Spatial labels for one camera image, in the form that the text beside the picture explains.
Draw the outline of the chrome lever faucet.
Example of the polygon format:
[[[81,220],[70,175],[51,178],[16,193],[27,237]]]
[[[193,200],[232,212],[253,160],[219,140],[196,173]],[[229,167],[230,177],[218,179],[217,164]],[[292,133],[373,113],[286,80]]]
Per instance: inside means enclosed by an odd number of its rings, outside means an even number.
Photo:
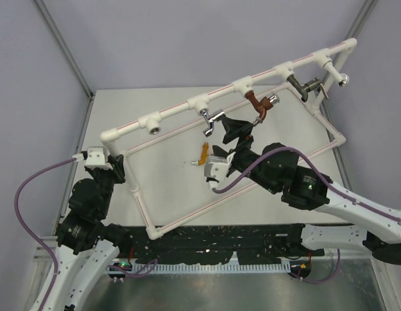
[[[218,122],[223,116],[225,116],[225,111],[219,109],[218,111],[210,114],[206,109],[203,109],[200,111],[200,113],[207,123],[207,128],[204,129],[203,134],[204,136],[209,137],[214,131],[214,123]]]

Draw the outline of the white PVC pipe frame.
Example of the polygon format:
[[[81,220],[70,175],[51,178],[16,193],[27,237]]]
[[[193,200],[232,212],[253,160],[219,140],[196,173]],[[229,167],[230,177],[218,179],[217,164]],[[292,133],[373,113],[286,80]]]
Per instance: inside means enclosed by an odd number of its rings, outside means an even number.
[[[208,125],[203,134],[206,137],[210,137],[213,133],[214,124],[216,122],[231,124],[233,123],[233,120],[226,116],[224,110],[209,113],[209,103],[231,93],[239,93],[244,98],[243,104],[251,104],[254,110],[258,113],[258,117],[254,122],[245,123],[243,126],[238,126],[237,129],[230,131],[229,138],[225,140],[225,142],[228,143],[235,139],[236,133],[243,128],[252,129],[261,124],[266,118],[268,110],[279,102],[279,96],[276,95],[276,91],[288,89],[301,100],[309,114],[311,114],[311,116],[316,119],[332,136],[332,141],[329,144],[309,155],[309,158],[313,158],[335,147],[341,146],[346,141],[345,136],[338,132],[330,121],[322,115],[320,105],[323,100],[328,98],[327,91],[333,83],[337,83],[341,87],[348,84],[349,77],[346,74],[341,73],[341,68],[347,61],[349,55],[353,52],[356,45],[356,38],[349,38],[333,47],[318,50],[308,56],[294,61],[284,62],[262,73],[253,76],[245,76],[231,82],[227,86],[221,87],[220,89],[216,89],[209,93],[202,93],[170,108],[144,115],[136,121],[125,124],[119,128],[104,131],[100,134],[100,140],[111,155],[117,156],[120,152],[117,148],[116,142],[121,137],[139,129],[145,129],[149,134],[157,135],[161,130],[159,126],[161,121],[188,110],[195,110],[199,116],[203,117]],[[309,63],[316,63],[320,68],[327,71],[325,81],[315,78],[303,85],[298,82],[293,70]],[[264,92],[264,97],[258,99],[253,86],[257,82],[261,82],[273,76],[281,77],[283,82]]]

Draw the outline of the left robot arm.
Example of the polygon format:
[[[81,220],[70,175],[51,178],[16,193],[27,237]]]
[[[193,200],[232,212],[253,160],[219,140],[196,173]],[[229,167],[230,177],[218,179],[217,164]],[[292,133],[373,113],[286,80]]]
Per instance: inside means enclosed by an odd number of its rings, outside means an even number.
[[[32,310],[81,310],[112,260],[130,253],[130,231],[102,223],[114,186],[126,181],[123,162],[123,155],[108,155],[97,167],[85,166],[90,178],[73,186],[71,211],[56,228],[53,264]]]

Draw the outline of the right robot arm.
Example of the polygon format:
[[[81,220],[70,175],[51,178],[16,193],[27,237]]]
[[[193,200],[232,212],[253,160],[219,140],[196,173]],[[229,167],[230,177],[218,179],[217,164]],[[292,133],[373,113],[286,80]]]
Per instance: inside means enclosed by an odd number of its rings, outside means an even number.
[[[315,227],[304,225],[300,233],[290,235],[286,248],[292,255],[307,249],[338,248],[369,251],[384,263],[401,265],[401,210],[368,200],[342,187],[320,173],[299,150],[272,143],[261,154],[251,150],[251,134],[257,122],[218,119],[225,129],[223,144],[237,141],[225,151],[213,146],[204,175],[211,190],[223,194],[243,178],[254,181],[281,201],[302,211],[316,211],[338,217],[349,224],[332,227],[321,236]]]

